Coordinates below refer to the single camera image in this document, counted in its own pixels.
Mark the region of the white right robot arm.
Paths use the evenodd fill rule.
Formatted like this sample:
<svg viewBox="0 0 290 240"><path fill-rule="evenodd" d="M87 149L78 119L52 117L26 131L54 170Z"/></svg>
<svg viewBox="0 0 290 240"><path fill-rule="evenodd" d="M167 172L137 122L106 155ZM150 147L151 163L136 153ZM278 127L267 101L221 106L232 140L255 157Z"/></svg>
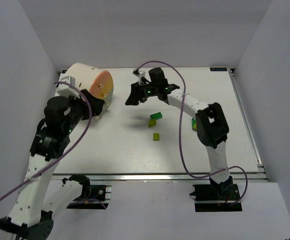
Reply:
<svg viewBox="0 0 290 240"><path fill-rule="evenodd" d="M133 70L138 78L131 85L131 92L125 102L127 106L137 106L147 101L149 97L158 97L169 106L180 109L196 121L196 133L199 141L206 147L210 174L208 190L203 199L220 199L227 195L233 185L233 178L228 170L226 156L226 141L229 126L219 103L207 104L184 93L176 84L170 84L160 67L151 69L150 79L145 72Z"/></svg>

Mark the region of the green three-stud lego plate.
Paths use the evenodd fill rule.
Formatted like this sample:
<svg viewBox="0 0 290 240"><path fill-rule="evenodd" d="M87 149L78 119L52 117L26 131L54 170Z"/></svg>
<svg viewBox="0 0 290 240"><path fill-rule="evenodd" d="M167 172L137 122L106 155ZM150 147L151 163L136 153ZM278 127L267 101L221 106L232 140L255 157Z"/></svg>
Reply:
<svg viewBox="0 0 290 240"><path fill-rule="evenodd" d="M157 112L157 113L150 115L151 120L158 120L158 119L162 119L162 118L163 118L163 115L161 112Z"/></svg>

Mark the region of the cream cylindrical sorting container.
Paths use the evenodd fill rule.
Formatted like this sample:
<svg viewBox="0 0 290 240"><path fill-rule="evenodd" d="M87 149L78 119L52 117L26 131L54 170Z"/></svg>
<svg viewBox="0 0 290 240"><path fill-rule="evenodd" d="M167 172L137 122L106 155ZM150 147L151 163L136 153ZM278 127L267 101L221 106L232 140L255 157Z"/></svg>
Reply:
<svg viewBox="0 0 290 240"><path fill-rule="evenodd" d="M92 77L91 77L91 71L93 69L104 70L101 68L97 68L94 66L90 66L90 65L86 65L86 64L78 62L78 63L73 64L68 69L63 69L60 72L59 80L61 80L62 78L66 77L66 76L74 77L75 78L75 87L78 88L79 90L86 89L89 92L89 89L90 89L92 82L93 82ZM111 100L104 101L103 111L109 107Z"/></svg>

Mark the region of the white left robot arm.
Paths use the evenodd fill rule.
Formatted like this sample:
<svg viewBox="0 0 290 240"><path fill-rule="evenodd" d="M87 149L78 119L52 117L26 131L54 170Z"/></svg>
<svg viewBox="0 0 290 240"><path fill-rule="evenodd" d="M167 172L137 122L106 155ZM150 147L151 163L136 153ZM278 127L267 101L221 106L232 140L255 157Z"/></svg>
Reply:
<svg viewBox="0 0 290 240"><path fill-rule="evenodd" d="M44 118L30 147L25 175L28 183L19 192L8 216L0 219L0 230L10 240L45 240L50 235L55 218L76 199L91 194L90 180L74 174L63 181L53 197L44 200L59 158L70 143L70 134L81 120L90 120L102 113L105 101L92 96L88 90L79 96L54 96L47 101Z"/></svg>

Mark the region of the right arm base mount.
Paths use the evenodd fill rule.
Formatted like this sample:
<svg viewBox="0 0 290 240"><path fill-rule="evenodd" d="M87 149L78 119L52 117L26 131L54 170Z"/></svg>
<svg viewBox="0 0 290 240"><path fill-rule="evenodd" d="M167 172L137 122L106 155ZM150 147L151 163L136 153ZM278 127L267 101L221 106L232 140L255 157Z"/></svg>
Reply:
<svg viewBox="0 0 290 240"><path fill-rule="evenodd" d="M218 196L211 185L193 185L193 192L189 196L194 200L195 212L197 213L222 213L242 212L240 192L237 184L234 184L221 196Z"/></svg>

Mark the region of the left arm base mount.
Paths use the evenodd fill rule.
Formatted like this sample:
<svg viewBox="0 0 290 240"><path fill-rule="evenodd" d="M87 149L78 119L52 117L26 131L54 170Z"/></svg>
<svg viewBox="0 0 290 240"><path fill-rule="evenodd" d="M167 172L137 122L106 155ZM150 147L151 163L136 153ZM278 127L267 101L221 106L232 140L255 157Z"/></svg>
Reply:
<svg viewBox="0 0 290 240"><path fill-rule="evenodd" d="M67 209L106 210L111 199L112 186L104 184L87 183L89 178L85 175L74 174L70 178L62 179L62 186L74 180L82 185L82 194L75 198Z"/></svg>

